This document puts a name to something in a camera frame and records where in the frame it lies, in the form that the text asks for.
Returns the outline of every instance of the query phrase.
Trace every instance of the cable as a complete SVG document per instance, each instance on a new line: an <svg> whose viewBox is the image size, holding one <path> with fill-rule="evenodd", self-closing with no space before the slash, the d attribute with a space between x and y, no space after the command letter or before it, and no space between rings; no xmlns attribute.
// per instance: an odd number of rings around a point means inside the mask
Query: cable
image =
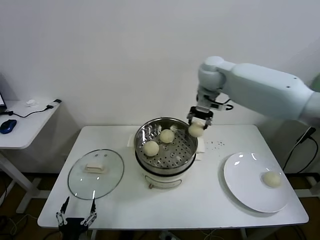
<svg viewBox="0 0 320 240"><path fill-rule="evenodd" d="M304 231L302 230L302 228L300 226L295 226L295 227L300 231L301 235L303 236L303 239L307 240L307 237L306 237Z"/></svg>
<svg viewBox="0 0 320 240"><path fill-rule="evenodd" d="M12 116L12 115L16 115L20 118L27 118L29 117L31 114L36 114L36 113L42 113L48 109L53 109L56 105L62 103L62 101L60 99L56 99L54 100L53 102L51 102L50 104L48 104L45 109L41 110L41 111L33 111L33 112L30 112L29 114L25 115L25 116L21 116L17 113L14 113L14 111L4 111L4 112L1 112L0 115L9 115L9 116Z"/></svg>
<svg viewBox="0 0 320 240"><path fill-rule="evenodd" d="M11 221L12 224L13 224L13 227L12 227L11 230L10 230L10 234L11 234L11 235L15 236L15 235L17 234L17 225L18 225L24 218L27 218L27 217L31 217L31 218L33 218L33 219L38 219L37 217L32 216L32 215L30 215L30 214L25 214L17 223L15 223L11 218L8 218L8 220Z"/></svg>
<svg viewBox="0 0 320 240"><path fill-rule="evenodd" d="M312 136L310 136L309 139L312 140L312 141L314 142L315 146L316 146L315 153L314 153L313 158L311 159L311 161L310 161L303 169L301 169L300 171L298 171L297 174L301 173L303 170L305 170L307 167L309 167L310 164L315 160L315 158L316 158L316 156L317 156L317 154L318 154L319 145L318 145L317 141L316 141Z"/></svg>
<svg viewBox="0 0 320 240"><path fill-rule="evenodd" d="M57 234L59 233L59 231L52 231L52 232L49 232L47 235L45 235L45 237L43 238L43 240L46 240L48 237L50 237L51 235L54 235L54 234Z"/></svg>
<svg viewBox="0 0 320 240"><path fill-rule="evenodd" d="M2 203L0 204L0 208L1 208L2 205L3 205L4 202L5 202L6 197L7 197L8 190L7 190L7 184L6 184L6 181L5 181L4 177L3 177L2 175L0 175L0 178L1 178L1 180L2 180L2 182L3 182L3 186L4 186L4 198L3 198Z"/></svg>
<svg viewBox="0 0 320 240"><path fill-rule="evenodd" d="M19 115L19 114L17 114L17 113L12 113L12 115L16 115L16 116L18 116L18 117L20 117L20 118L26 118L26 117L29 117L31 114L42 113L42 112L44 112L44 111L46 111L46 110L48 110L48 109L49 109L49 108L46 107L45 109L43 109L43 110L41 110L41 111L33 111L33 112L30 112L29 114L27 114L27 115L25 115L25 116L21 116L21 115Z"/></svg>
<svg viewBox="0 0 320 240"><path fill-rule="evenodd" d="M289 162L289 159L290 159L293 151L295 150L296 146L297 146L298 144L300 144L300 142L302 143L302 142L305 141L304 136L311 130L311 128L312 128L312 127L310 126L310 127L304 132L304 134L298 139L298 141L295 143L295 145L293 146L293 148L291 149L291 151L288 153L288 158L286 159L285 164L284 164L284 166L283 166L283 168L282 168L283 171L285 170L285 168L286 168L286 166L287 166L287 164L288 164L288 162Z"/></svg>
<svg viewBox="0 0 320 240"><path fill-rule="evenodd" d="M306 238L302 238L300 235L300 232L295 228L295 226L291 226L293 228L293 230L295 231L295 233L298 235L300 240L307 240Z"/></svg>
<svg viewBox="0 0 320 240"><path fill-rule="evenodd" d="M279 240L279 238L278 238L276 233L274 233L274 237L275 237L275 240Z"/></svg>
<svg viewBox="0 0 320 240"><path fill-rule="evenodd" d="M141 235L137 240L143 239L146 234L147 234L147 231L145 231L144 233L142 233L142 235Z"/></svg>

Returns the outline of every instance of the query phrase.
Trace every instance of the perforated steamer tray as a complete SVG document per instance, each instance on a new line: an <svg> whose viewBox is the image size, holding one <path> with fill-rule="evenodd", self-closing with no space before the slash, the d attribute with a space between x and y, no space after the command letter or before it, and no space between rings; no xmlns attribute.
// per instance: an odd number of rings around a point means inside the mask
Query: perforated steamer tray
<svg viewBox="0 0 320 240"><path fill-rule="evenodd" d="M163 117L147 122L135 135L134 147L138 161L147 169L162 174L174 174L189 166L195 157L198 140L188 133L189 125L178 119ZM160 140L161 131L170 129L174 132L171 143ZM143 146L148 141L155 141L159 145L156 156L146 156Z"/></svg>

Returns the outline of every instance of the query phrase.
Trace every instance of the steamed bun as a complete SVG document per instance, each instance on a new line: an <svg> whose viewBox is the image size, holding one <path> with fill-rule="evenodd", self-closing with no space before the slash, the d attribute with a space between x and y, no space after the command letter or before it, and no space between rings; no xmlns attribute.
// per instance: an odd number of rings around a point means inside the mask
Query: steamed bun
<svg viewBox="0 0 320 240"><path fill-rule="evenodd" d="M148 141L143 145L142 150L148 157L153 157L158 154L159 145L155 141Z"/></svg>
<svg viewBox="0 0 320 240"><path fill-rule="evenodd" d="M262 176L263 182L271 187L278 188L281 186L281 177L274 171L268 171Z"/></svg>
<svg viewBox="0 0 320 240"><path fill-rule="evenodd" d="M204 125L200 122L193 122L188 128L188 132L192 137L199 138L204 134Z"/></svg>
<svg viewBox="0 0 320 240"><path fill-rule="evenodd" d="M165 144L171 143L175 139L175 134L169 129L165 129L160 133L160 140Z"/></svg>

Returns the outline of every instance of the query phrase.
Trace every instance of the laptop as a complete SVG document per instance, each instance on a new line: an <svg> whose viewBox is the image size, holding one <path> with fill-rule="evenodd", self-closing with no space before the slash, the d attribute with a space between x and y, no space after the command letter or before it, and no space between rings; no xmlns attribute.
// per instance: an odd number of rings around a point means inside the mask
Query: laptop
<svg viewBox="0 0 320 240"><path fill-rule="evenodd" d="M7 109L7 105L0 92L0 114L4 112L6 109Z"/></svg>

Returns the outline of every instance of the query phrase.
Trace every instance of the floor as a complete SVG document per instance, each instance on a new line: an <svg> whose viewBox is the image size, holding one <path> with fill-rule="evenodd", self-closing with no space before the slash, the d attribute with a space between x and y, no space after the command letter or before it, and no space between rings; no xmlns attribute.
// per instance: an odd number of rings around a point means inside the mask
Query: floor
<svg viewBox="0 0 320 240"><path fill-rule="evenodd" d="M8 185L11 182L11 179L4 173L0 173L0 176L5 180ZM55 176L45 176L42 178L42 181L39 185L41 190L50 190L55 181ZM292 186L295 189L308 188L309 184L303 177L291 177L289 178ZM4 192L4 186L0 183L0 194ZM8 194L5 199L2 207L0 208L1 216L10 216L14 222L18 222L23 215L16 214L16 208L18 207L21 199L23 198L25 191L18 186L17 184L13 187L11 192ZM309 222L300 225L300 229L305 235L307 240L318 240L320 239L320 200L318 198L302 198L301 202L306 209L309 215ZM41 209L45 204L44 199L33 199L27 210L26 214L30 214L34 217L38 217ZM5 239L16 239L16 240L43 240L45 236L49 233L54 232L54 229L45 229L37 225L37 220L31 217L26 217L17 225L17 235L11 237L6 235L10 232L13 224L9 222L4 228L2 226L2 220L0 220L0 240ZM250 234L251 231L255 229L248 229L247 233ZM298 229L292 226L282 227L275 234L266 238L266 240L303 240L303 235L300 234L300 237L297 233ZM175 236L180 240L204 240L206 234L210 233L210 230L200 231L200 230L184 230L184 231L171 231ZM97 240L118 240L120 237L120 231L98 231L96 235ZM160 231L136 231L134 233L133 240L157 240L159 239ZM224 240L240 240L240 230L239 229L222 229L216 230L213 235L218 237L212 237L211 240L218 240L223 238ZM61 236L59 233L50 235L47 240L59 240Z"/></svg>

